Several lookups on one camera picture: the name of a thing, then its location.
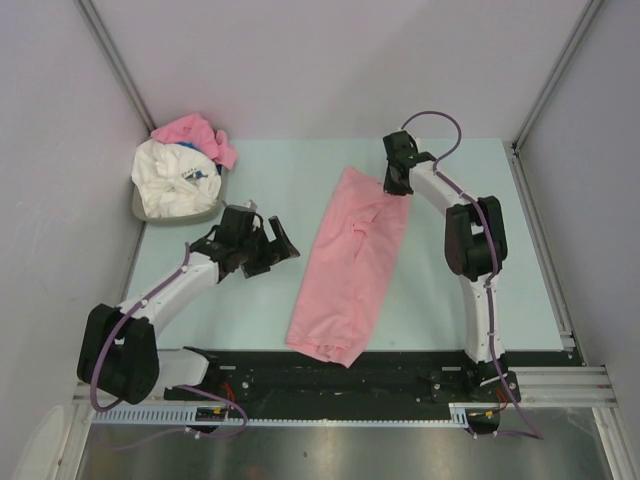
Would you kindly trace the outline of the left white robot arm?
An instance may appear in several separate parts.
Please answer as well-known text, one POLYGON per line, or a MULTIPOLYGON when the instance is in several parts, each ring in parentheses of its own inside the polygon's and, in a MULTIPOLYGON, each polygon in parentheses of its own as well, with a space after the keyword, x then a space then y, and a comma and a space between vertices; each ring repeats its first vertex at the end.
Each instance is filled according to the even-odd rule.
POLYGON ((179 265, 159 283, 118 305, 101 303, 90 311, 77 377, 89 387, 91 406, 107 412, 123 402, 136 405, 157 389, 214 397, 221 387, 214 357, 193 347, 162 350, 160 334, 193 300, 234 272, 252 278, 299 255, 278 217, 263 218, 246 206, 225 207, 219 224, 186 244, 179 265))

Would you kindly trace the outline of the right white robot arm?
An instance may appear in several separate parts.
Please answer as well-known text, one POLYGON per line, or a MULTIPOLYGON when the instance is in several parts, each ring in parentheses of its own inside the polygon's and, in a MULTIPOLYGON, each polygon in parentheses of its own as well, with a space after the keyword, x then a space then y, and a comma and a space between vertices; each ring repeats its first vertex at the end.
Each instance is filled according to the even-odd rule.
POLYGON ((396 196, 419 194, 444 216, 444 256, 462 288, 467 357, 475 364, 501 361, 504 348, 496 297, 508 246, 500 201, 467 193, 404 130, 385 136, 383 145, 387 159, 384 191, 396 196))

